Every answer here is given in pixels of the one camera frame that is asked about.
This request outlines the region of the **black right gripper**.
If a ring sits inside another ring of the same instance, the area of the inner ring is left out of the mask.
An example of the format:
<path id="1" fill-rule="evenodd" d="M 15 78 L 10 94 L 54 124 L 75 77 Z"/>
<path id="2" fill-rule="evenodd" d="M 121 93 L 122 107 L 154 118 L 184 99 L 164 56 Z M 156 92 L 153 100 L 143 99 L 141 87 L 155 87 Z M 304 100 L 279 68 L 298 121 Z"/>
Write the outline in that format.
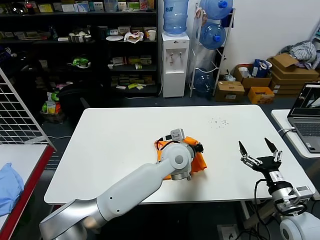
<path id="1" fill-rule="evenodd" d="M 270 173 L 279 171 L 279 167 L 282 164 L 281 161 L 283 151 L 278 150 L 275 144 L 266 137 L 264 140 L 273 156 L 263 156 L 256 159 L 247 153 L 244 145 L 241 143 L 241 141 L 239 141 L 239 151 L 241 154 L 240 160 L 250 168 L 254 168 L 256 172 L 262 173 L 267 184 L 272 184 L 273 180 Z"/>

